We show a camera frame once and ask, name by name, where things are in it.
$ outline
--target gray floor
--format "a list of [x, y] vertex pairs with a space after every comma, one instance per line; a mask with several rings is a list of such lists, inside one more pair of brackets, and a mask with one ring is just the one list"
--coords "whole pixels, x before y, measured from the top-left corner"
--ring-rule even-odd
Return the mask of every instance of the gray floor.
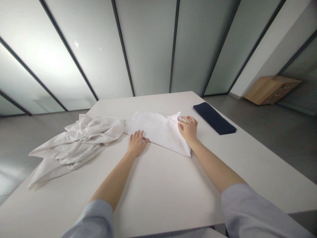
[[[204, 98], [242, 129], [317, 184], [317, 119], [276, 105], [256, 106], [230, 96]], [[37, 167], [29, 152], [87, 111], [0, 119], [0, 205]], [[291, 214], [317, 235], [317, 211]]]

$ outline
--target wooden cabinet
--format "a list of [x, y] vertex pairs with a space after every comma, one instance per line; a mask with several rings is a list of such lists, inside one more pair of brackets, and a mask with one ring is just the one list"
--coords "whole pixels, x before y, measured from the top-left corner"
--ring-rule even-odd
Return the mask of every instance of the wooden cabinet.
[[282, 76], [260, 77], [244, 98], [256, 105], [274, 104], [301, 82]]

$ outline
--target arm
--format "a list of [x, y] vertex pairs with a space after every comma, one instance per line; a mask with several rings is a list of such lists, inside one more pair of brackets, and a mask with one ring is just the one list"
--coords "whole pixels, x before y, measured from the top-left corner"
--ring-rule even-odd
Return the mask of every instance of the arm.
[[198, 161], [216, 188], [222, 193], [226, 190], [226, 188], [236, 183], [246, 184], [246, 182], [235, 171], [220, 160], [214, 153], [208, 150], [197, 139], [198, 122], [190, 116], [182, 118], [185, 122], [179, 120], [179, 132], [196, 154]]
[[108, 202], [113, 211], [116, 209], [135, 158], [144, 151], [149, 142], [146, 139], [143, 143], [142, 138], [143, 131], [131, 134], [127, 153], [99, 186], [90, 201], [101, 199]]
[[61, 238], [114, 236], [112, 213], [118, 205], [135, 158], [149, 142], [146, 139], [143, 143], [142, 137], [143, 131], [130, 136], [127, 153], [99, 186], [75, 224]]
[[188, 116], [178, 128], [221, 194], [230, 237], [309, 237], [286, 213], [257, 194], [247, 183], [197, 139], [197, 121]]

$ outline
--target navy blue cloth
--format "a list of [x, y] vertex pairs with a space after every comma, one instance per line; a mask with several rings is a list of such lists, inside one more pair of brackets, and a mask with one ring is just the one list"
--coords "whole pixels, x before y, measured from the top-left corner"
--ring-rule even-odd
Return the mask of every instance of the navy blue cloth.
[[193, 106], [193, 108], [213, 129], [215, 129], [216, 132], [218, 132], [219, 135], [236, 132], [237, 129], [220, 116], [220, 114], [208, 103], [203, 102]]

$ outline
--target crumpled white fabric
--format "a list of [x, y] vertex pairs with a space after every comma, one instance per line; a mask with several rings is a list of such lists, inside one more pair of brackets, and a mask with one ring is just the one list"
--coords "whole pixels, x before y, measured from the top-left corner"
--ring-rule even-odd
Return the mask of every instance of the crumpled white fabric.
[[118, 139], [124, 121], [114, 117], [91, 117], [80, 114], [76, 123], [65, 132], [37, 147], [29, 155], [44, 158], [38, 166], [29, 188], [70, 173], [99, 154], [110, 142]]
[[154, 112], [136, 112], [124, 127], [124, 132], [133, 134], [137, 130], [144, 131], [143, 136], [150, 142], [191, 157], [191, 149], [178, 129], [181, 112], [172, 116], [164, 116]]

